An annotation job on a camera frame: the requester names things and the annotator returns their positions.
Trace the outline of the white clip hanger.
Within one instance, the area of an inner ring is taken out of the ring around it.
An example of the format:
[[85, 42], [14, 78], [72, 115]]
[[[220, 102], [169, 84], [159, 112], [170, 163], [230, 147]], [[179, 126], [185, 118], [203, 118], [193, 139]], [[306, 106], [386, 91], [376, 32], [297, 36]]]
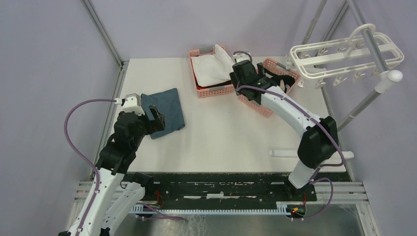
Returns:
[[374, 24], [364, 24], [352, 31], [349, 37], [296, 45], [286, 56], [286, 68], [294, 67], [303, 79], [315, 81], [315, 87], [325, 85], [326, 78], [334, 78], [337, 86], [353, 74], [353, 81], [364, 77], [367, 70], [372, 75], [381, 73], [372, 59], [371, 48], [365, 45], [362, 30], [370, 30], [388, 70], [392, 70], [405, 59], [403, 52], [386, 35], [376, 31]]

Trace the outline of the black underwear beige waistband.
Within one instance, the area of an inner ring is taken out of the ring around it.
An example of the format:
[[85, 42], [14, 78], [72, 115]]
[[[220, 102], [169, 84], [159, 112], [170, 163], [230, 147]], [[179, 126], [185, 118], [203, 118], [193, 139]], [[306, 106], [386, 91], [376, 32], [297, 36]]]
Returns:
[[280, 87], [284, 93], [288, 93], [290, 88], [294, 85], [295, 79], [289, 75], [277, 75], [266, 72], [266, 76], [272, 80], [272, 84]]

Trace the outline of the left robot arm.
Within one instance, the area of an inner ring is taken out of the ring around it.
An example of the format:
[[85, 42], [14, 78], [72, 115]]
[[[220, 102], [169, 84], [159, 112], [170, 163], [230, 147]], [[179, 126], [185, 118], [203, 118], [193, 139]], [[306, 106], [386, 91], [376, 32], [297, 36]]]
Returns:
[[165, 117], [158, 109], [149, 107], [153, 119], [146, 114], [122, 111], [115, 123], [115, 131], [109, 137], [99, 154], [96, 163], [98, 174], [82, 207], [69, 230], [60, 232], [61, 236], [112, 236], [121, 222], [141, 199], [154, 196], [153, 178], [136, 172], [128, 178], [121, 196], [114, 203], [111, 199], [123, 181], [127, 170], [136, 158], [144, 136], [165, 129]]

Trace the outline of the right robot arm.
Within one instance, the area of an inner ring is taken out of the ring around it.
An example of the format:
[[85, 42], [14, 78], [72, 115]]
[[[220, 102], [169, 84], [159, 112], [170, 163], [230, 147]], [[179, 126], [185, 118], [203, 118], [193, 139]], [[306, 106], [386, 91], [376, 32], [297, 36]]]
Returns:
[[271, 110], [300, 135], [299, 161], [288, 177], [290, 184], [284, 187], [287, 199], [298, 200], [319, 167], [340, 150], [335, 120], [313, 114], [290, 98], [287, 92], [295, 78], [265, 69], [262, 63], [237, 62], [232, 66], [230, 78], [237, 95]]

